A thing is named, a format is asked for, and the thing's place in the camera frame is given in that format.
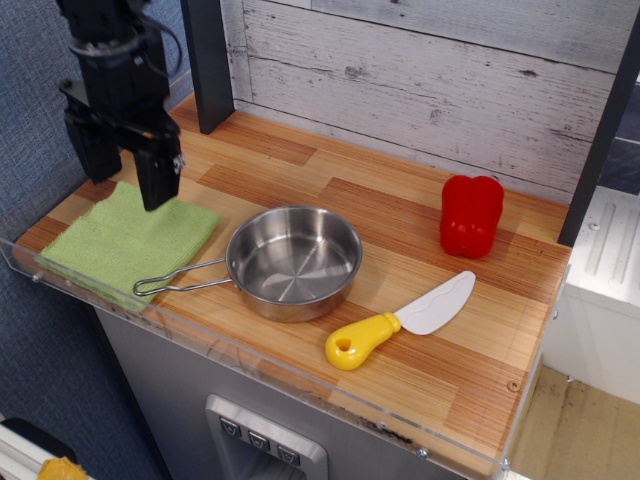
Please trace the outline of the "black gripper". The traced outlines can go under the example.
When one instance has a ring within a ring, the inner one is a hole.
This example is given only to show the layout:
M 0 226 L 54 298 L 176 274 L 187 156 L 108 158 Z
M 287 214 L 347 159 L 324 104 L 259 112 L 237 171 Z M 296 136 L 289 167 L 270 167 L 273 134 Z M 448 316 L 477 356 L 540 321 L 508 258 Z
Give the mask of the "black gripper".
M 69 49 L 80 81 L 65 80 L 65 125 L 94 183 L 121 171 L 120 148 L 134 151 L 144 209 L 154 211 L 179 192 L 185 166 L 180 129 L 166 113 L 169 96 L 163 27 L 73 27 Z

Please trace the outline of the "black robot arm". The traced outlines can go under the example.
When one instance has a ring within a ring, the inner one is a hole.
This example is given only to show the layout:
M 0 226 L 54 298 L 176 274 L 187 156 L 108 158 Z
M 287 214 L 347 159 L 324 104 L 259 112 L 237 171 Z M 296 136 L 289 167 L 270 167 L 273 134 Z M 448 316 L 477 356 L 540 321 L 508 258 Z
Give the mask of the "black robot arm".
M 153 211 L 179 191 L 184 161 L 180 128 L 164 103 L 170 94 L 162 37 L 168 28 L 143 1 L 61 1 L 69 49 L 82 78 L 66 79 L 64 120 L 85 174 L 103 182 L 134 156 L 143 205 Z

